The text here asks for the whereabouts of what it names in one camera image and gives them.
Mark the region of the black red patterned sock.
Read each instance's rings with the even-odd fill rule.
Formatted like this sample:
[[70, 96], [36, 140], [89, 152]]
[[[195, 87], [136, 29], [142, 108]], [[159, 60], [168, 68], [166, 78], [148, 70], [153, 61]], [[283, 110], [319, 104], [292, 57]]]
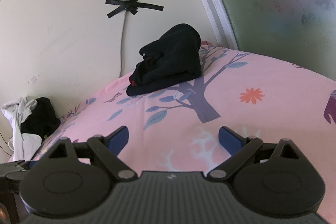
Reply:
[[185, 23], [173, 26], [139, 50], [142, 61], [129, 77], [127, 95], [147, 94], [200, 77], [200, 47], [195, 28]]

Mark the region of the white garment pile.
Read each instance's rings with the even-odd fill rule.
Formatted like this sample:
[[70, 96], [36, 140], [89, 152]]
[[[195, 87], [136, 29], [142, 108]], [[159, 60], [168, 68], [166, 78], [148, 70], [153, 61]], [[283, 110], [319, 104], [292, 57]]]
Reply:
[[13, 130], [11, 139], [13, 147], [13, 161], [29, 161], [33, 158], [42, 143], [42, 138], [37, 134], [21, 133], [21, 124], [32, 114], [37, 106], [36, 100], [19, 97], [2, 105], [1, 111], [10, 122]]

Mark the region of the pink floral bed sheet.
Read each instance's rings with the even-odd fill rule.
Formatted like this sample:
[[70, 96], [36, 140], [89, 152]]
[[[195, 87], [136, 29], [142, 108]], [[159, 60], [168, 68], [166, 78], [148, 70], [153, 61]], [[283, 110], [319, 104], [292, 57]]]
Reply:
[[[199, 55], [195, 80], [128, 96], [124, 76], [62, 116], [20, 183], [23, 223], [335, 223], [335, 82], [253, 53]], [[121, 126], [137, 179], [112, 182], [87, 140]], [[223, 126], [263, 146], [211, 181], [231, 157]]]

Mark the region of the black tape cross lower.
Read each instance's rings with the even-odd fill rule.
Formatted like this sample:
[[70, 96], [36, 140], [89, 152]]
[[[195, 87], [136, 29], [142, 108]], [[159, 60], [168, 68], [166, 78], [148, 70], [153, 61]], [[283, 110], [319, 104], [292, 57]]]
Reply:
[[163, 11], [164, 7], [160, 5], [154, 5], [150, 3], [142, 3], [140, 0], [106, 0], [107, 5], [118, 6], [116, 9], [107, 14], [110, 19], [113, 16], [119, 14], [122, 11], [130, 12], [132, 15], [138, 13], [138, 9], [150, 9], [156, 11]]

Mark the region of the frosted glass sliding door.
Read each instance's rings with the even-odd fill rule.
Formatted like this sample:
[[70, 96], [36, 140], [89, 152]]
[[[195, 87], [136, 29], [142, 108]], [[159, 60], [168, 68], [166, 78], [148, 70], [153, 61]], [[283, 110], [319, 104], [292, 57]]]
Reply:
[[201, 0], [217, 42], [335, 79], [335, 0]]

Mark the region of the black garment by wall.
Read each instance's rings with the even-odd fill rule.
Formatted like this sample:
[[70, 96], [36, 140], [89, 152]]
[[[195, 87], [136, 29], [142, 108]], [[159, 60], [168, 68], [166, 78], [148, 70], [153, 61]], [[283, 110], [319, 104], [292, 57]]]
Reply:
[[36, 101], [37, 105], [31, 114], [21, 123], [21, 133], [39, 135], [45, 140], [58, 129], [61, 121], [56, 116], [49, 98], [39, 97]]

